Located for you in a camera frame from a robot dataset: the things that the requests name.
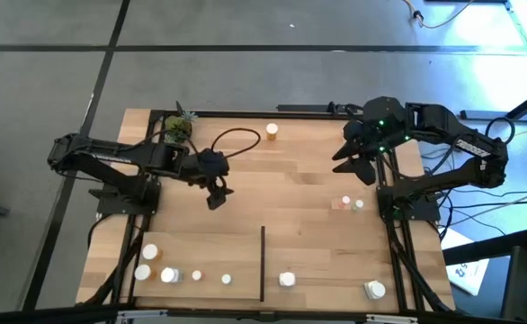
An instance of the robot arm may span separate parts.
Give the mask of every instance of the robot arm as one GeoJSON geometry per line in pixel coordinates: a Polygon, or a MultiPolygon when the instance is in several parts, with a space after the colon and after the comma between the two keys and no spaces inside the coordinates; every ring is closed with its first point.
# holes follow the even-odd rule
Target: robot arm
{"type": "Polygon", "coordinates": [[[351,120],[344,127],[346,142],[333,160],[347,160],[334,168],[334,172],[355,173],[371,185],[375,182],[375,170],[370,162],[414,139],[450,144],[473,157],[460,168],[440,175],[403,176],[390,189],[394,200],[413,199],[462,185],[493,188],[504,182],[505,143],[459,123],[447,108],[421,103],[407,103],[403,108],[395,98],[380,97],[367,102],[362,109],[363,119],[351,120]]]}
{"type": "MultiPolygon", "coordinates": [[[[208,188],[208,205],[212,210],[226,201],[227,194],[233,193],[227,189],[223,178],[228,175],[228,161],[223,153],[209,148],[190,155],[189,149],[184,146],[152,143],[148,139],[136,145],[127,145],[68,134],[54,141],[48,164],[59,174],[82,171],[112,187],[112,194],[120,200],[135,204],[151,203],[151,195],[157,195],[150,184],[150,175],[167,176],[189,185],[208,188]],[[102,161],[135,165],[139,167],[139,172],[137,175],[124,175],[102,161]]],[[[92,190],[91,193],[100,198],[109,191],[92,190]]]]}

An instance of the wooden table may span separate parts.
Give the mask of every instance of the wooden table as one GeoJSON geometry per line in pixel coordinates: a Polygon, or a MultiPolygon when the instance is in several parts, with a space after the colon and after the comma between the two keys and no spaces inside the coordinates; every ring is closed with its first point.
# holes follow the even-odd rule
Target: wooden table
{"type": "MultiPolygon", "coordinates": [[[[135,143],[145,137],[150,110],[128,109],[118,141],[135,143]]],[[[228,187],[235,193],[216,211],[209,211],[207,192],[173,179],[162,179],[161,203],[150,231],[195,233],[258,233],[265,226],[265,300],[139,297],[139,307],[269,311],[397,311],[387,233],[378,214],[376,185],[366,186],[351,174],[334,174],[331,160],[344,144],[344,121],[292,119],[200,118],[192,139],[208,147],[222,131],[254,129],[262,142],[229,160],[228,187]],[[265,139],[268,122],[279,125],[276,141],[265,139]],[[342,196],[362,199],[361,212],[342,210],[342,196]],[[295,287],[278,285],[279,273],[292,271],[295,287]],[[384,298],[371,301],[363,284],[378,280],[384,298]]],[[[217,149],[231,153],[249,146],[254,134],[232,132],[217,149]]],[[[423,173],[415,141],[397,148],[400,171],[423,173]]],[[[117,166],[128,173],[129,166],[117,166]]],[[[91,297],[118,261],[126,215],[116,215],[94,231],[77,301],[91,297]]],[[[454,307],[437,232],[423,221],[411,221],[420,272],[442,301],[454,307]]],[[[128,270],[122,296],[131,276],[128,270]]],[[[414,308],[409,275],[404,269],[408,306],[414,308]]]]}

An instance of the white container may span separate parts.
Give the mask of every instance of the white container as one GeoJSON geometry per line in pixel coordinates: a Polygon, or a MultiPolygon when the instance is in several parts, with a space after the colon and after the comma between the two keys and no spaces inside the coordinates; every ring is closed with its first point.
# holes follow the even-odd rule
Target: white container
{"type": "Polygon", "coordinates": [[[352,205],[352,210],[358,212],[363,207],[363,201],[356,200],[352,205]]]}
{"type": "Polygon", "coordinates": [[[265,132],[267,133],[267,140],[275,140],[278,133],[279,127],[277,124],[269,123],[265,126],[265,132]]]}
{"type": "Polygon", "coordinates": [[[364,283],[363,288],[365,288],[365,293],[371,300],[377,300],[386,294],[386,287],[377,280],[364,283]]]}
{"type": "Polygon", "coordinates": [[[290,272],[280,274],[280,286],[292,287],[295,284],[296,284],[296,275],[290,272]]]}
{"type": "Polygon", "coordinates": [[[161,278],[164,283],[180,283],[183,280],[183,272],[180,269],[167,267],[162,271],[161,278]]]}
{"type": "Polygon", "coordinates": [[[224,274],[221,276],[221,282],[223,284],[231,284],[231,275],[229,274],[224,274]]]}
{"type": "Polygon", "coordinates": [[[342,201],[339,202],[339,208],[345,208],[345,206],[347,206],[347,204],[350,203],[351,201],[352,199],[350,199],[350,197],[343,196],[342,201]]]}
{"type": "Polygon", "coordinates": [[[157,248],[156,244],[148,244],[141,250],[141,255],[146,260],[157,260],[162,257],[162,251],[157,248]]]}
{"type": "Polygon", "coordinates": [[[194,281],[200,281],[202,277],[203,277],[203,274],[201,273],[200,270],[195,270],[192,272],[192,279],[194,281]]]}
{"type": "Polygon", "coordinates": [[[153,279],[156,272],[153,271],[149,265],[138,265],[136,268],[136,271],[134,271],[134,277],[136,277],[136,280],[139,281],[145,281],[153,279]]]}

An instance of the black cable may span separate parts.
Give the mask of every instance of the black cable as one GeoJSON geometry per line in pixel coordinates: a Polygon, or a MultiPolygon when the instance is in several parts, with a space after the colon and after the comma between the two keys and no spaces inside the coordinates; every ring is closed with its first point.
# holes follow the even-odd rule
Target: black cable
{"type": "Polygon", "coordinates": [[[224,135],[226,135],[226,134],[228,134],[228,133],[230,133],[232,131],[248,131],[248,132],[251,132],[251,133],[253,133],[253,134],[255,134],[257,136],[257,140],[255,141],[255,143],[253,145],[251,145],[251,146],[249,146],[247,148],[240,149],[239,151],[234,152],[234,153],[232,153],[230,155],[227,155],[227,156],[225,156],[225,158],[232,158],[232,157],[234,157],[236,155],[239,155],[239,154],[242,154],[244,152],[247,152],[248,150],[255,148],[255,146],[260,143],[260,140],[262,140],[262,137],[260,136],[260,134],[257,131],[255,131],[255,130],[250,130],[250,129],[245,129],[245,128],[233,128],[233,129],[226,130],[226,131],[222,132],[221,134],[219,134],[218,137],[215,140],[213,140],[213,143],[211,143],[211,150],[213,150],[215,148],[216,143],[218,143],[219,139],[221,139],[224,135]]]}
{"type": "MultiPolygon", "coordinates": [[[[445,161],[447,160],[447,158],[450,156],[450,154],[453,152],[453,150],[455,149],[455,143],[457,143],[458,139],[460,137],[456,137],[455,140],[453,141],[453,143],[451,144],[450,148],[447,150],[447,152],[445,153],[445,155],[443,156],[442,160],[437,164],[437,166],[435,166],[433,169],[430,170],[430,175],[433,175],[435,173],[435,171],[439,170],[440,167],[442,167],[443,163],[445,163],[445,161]]],[[[404,177],[405,179],[408,179],[408,180],[419,180],[421,178],[424,178],[424,177],[427,177],[429,175],[420,175],[420,176],[409,176],[409,175],[404,175],[402,174],[401,172],[399,172],[399,170],[395,169],[393,166],[391,166],[391,164],[389,163],[389,161],[382,155],[381,156],[381,160],[383,161],[383,163],[386,164],[386,166],[388,166],[388,168],[395,174],[397,174],[398,176],[402,176],[404,177]]]]}
{"type": "Polygon", "coordinates": [[[424,153],[424,154],[422,154],[422,158],[423,158],[423,157],[428,157],[428,156],[432,155],[433,153],[437,153],[437,152],[439,152],[439,151],[446,151],[446,150],[448,150],[448,149],[449,149],[449,148],[438,148],[438,149],[433,150],[433,151],[431,151],[431,152],[428,152],[428,153],[424,153]]]}
{"type": "Polygon", "coordinates": [[[471,215],[469,215],[469,214],[467,214],[467,213],[465,213],[465,212],[463,212],[463,211],[456,211],[456,210],[454,210],[454,212],[458,212],[458,213],[463,214],[463,215],[465,215],[465,216],[467,216],[467,217],[466,217],[465,219],[463,219],[463,220],[458,220],[458,221],[453,222],[453,223],[451,224],[451,226],[455,226],[455,225],[461,224],[461,223],[464,222],[464,221],[472,220],[472,221],[475,221],[476,223],[478,223],[478,224],[480,224],[480,225],[483,225],[483,226],[486,226],[486,227],[492,228],[492,229],[494,229],[494,230],[498,230],[502,235],[507,235],[507,234],[505,234],[505,232],[503,232],[503,231],[502,231],[500,228],[498,228],[497,226],[489,225],[489,224],[486,224],[485,222],[482,222],[482,221],[476,220],[476,219],[475,219],[475,216],[471,216],[471,215]]]}
{"type": "Polygon", "coordinates": [[[447,199],[448,202],[450,202],[450,208],[449,208],[450,215],[447,217],[447,223],[445,225],[445,229],[443,229],[442,232],[440,233],[440,242],[443,241],[443,239],[445,238],[445,235],[447,235],[447,229],[450,227],[451,220],[453,217],[453,202],[451,201],[449,194],[446,194],[445,198],[447,199]]]}
{"type": "Polygon", "coordinates": [[[453,191],[458,192],[458,193],[464,193],[464,194],[467,194],[467,193],[483,193],[483,194],[489,194],[490,196],[497,197],[497,198],[503,198],[503,197],[507,196],[508,194],[527,194],[527,191],[523,191],[523,192],[507,192],[507,193],[503,193],[503,194],[494,194],[494,193],[489,193],[489,192],[483,191],[483,190],[456,190],[456,189],[453,189],[453,191]]]}
{"type": "Polygon", "coordinates": [[[94,233],[95,228],[98,226],[99,223],[102,221],[105,221],[108,217],[110,217],[111,214],[103,214],[102,217],[97,220],[92,226],[90,227],[90,230],[87,232],[87,248],[90,249],[90,245],[92,244],[92,234],[94,233]]]}
{"type": "MultiPolygon", "coordinates": [[[[464,209],[464,208],[475,208],[475,207],[483,207],[483,206],[499,206],[499,205],[505,205],[505,204],[508,204],[509,202],[488,202],[488,203],[478,203],[478,204],[474,204],[474,205],[468,205],[468,206],[455,206],[453,208],[455,209],[464,209]]],[[[510,203],[510,206],[511,205],[515,205],[515,204],[524,204],[524,203],[527,203],[526,201],[523,201],[523,202],[514,202],[514,203],[510,203]]]]}
{"type": "Polygon", "coordinates": [[[445,203],[445,200],[446,199],[449,199],[449,195],[451,194],[451,189],[447,191],[447,193],[445,194],[445,196],[443,197],[443,200],[442,202],[440,202],[440,204],[438,205],[438,207],[442,207],[443,206],[443,203],[445,203]]]}
{"type": "Polygon", "coordinates": [[[514,136],[515,136],[515,124],[505,117],[497,117],[491,120],[486,127],[485,135],[489,137],[489,129],[491,129],[491,125],[493,125],[494,122],[497,122],[497,121],[507,122],[509,124],[509,127],[511,127],[512,133],[509,135],[509,138],[504,142],[505,144],[509,144],[514,139],[514,136]]]}
{"type": "Polygon", "coordinates": [[[437,226],[435,226],[435,224],[431,220],[426,220],[426,221],[429,224],[429,226],[432,227],[433,230],[437,231],[437,226]]]}

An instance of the small potted plant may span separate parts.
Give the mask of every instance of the small potted plant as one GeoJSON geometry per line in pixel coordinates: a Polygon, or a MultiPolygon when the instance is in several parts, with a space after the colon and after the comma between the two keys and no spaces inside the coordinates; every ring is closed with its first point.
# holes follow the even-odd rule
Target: small potted plant
{"type": "Polygon", "coordinates": [[[165,129],[167,130],[165,142],[181,144],[192,136],[192,123],[195,122],[198,116],[195,112],[186,112],[178,102],[175,102],[175,106],[178,115],[169,116],[165,120],[165,129]]]}

